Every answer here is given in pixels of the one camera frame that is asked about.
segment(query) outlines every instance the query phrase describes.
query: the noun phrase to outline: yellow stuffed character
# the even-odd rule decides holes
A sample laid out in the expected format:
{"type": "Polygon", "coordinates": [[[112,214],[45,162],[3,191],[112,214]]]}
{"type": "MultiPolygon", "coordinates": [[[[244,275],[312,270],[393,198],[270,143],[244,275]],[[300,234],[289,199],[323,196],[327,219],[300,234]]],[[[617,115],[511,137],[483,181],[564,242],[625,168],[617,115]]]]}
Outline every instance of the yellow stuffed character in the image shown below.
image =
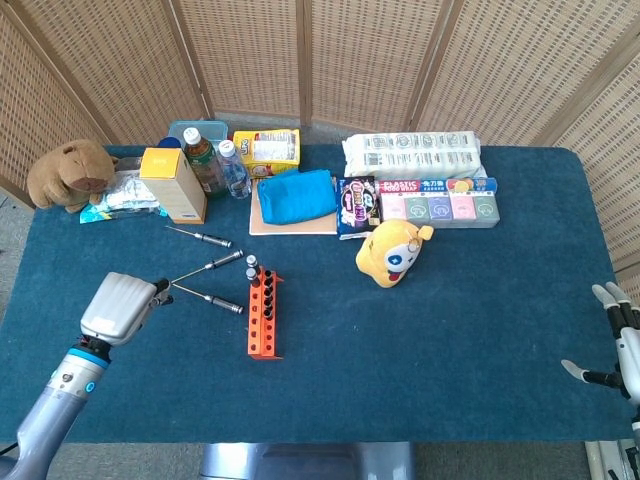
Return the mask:
{"type": "Polygon", "coordinates": [[[381,287],[393,287],[418,258],[423,240],[432,235],[433,227],[418,229],[405,220],[387,220],[364,241],[356,265],[381,287]]]}

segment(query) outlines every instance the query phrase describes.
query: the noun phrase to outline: bottle cap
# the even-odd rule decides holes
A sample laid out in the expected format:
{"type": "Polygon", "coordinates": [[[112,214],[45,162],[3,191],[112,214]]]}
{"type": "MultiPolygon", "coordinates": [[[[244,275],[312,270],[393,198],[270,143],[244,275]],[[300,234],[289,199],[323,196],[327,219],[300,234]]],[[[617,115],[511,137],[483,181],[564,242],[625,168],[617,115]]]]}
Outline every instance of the bottle cap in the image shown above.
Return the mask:
{"type": "Polygon", "coordinates": [[[233,157],[233,154],[236,153],[236,146],[231,140],[223,140],[218,145],[218,151],[223,157],[233,157]]]}
{"type": "Polygon", "coordinates": [[[194,127],[185,129],[185,131],[182,133],[182,136],[184,137],[184,141],[189,145],[197,145],[202,138],[198,129],[194,127]]]}

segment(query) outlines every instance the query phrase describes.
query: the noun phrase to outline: test tube rack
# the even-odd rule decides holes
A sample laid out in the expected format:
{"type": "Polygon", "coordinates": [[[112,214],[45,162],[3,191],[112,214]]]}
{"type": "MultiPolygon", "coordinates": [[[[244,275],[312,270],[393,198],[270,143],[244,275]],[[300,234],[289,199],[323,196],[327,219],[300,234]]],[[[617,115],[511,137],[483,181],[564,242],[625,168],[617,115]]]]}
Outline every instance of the test tube rack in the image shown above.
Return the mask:
{"type": "Polygon", "coordinates": [[[276,355],[276,290],[283,280],[273,270],[260,268],[260,285],[249,287],[247,353],[255,360],[281,360],[276,355]]]}

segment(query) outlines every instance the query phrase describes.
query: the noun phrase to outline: table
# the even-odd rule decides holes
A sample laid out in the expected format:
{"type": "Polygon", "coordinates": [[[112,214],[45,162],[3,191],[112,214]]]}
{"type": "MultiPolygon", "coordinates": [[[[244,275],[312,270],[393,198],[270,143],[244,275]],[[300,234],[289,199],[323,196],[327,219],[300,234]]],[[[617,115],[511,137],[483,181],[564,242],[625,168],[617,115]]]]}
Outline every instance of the table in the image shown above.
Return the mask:
{"type": "MultiPolygon", "coordinates": [[[[118,153],[135,153],[119,149],[118,153]]],[[[303,148],[303,169],[342,169],[339,146],[303,148]]],[[[285,280],[279,362],[246,354],[247,319],[175,293],[113,363],[72,442],[593,440],[630,434],[617,392],[562,358],[612,368],[613,339],[590,286],[613,279],[578,158],[484,147],[499,182],[493,229],[439,230],[395,288],[354,264],[358,240],[250,237],[249,201],[210,203],[194,231],[229,238],[285,280]]],[[[109,271],[149,281],[228,253],[151,215],[80,225],[38,211],[0,330],[0,441],[79,334],[109,271]]],[[[185,281],[247,304],[243,261],[185,281]]]]}

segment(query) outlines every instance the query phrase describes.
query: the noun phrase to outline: brown plush toy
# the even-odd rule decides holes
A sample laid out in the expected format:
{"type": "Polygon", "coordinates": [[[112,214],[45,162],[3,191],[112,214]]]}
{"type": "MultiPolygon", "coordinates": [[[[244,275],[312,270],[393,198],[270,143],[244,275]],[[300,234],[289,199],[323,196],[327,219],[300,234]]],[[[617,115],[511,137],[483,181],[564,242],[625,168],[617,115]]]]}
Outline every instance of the brown plush toy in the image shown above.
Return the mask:
{"type": "Polygon", "coordinates": [[[114,160],[92,140],[74,140],[42,156],[27,177],[27,189],[40,208],[62,205],[67,212],[100,203],[115,174],[114,160]]]}

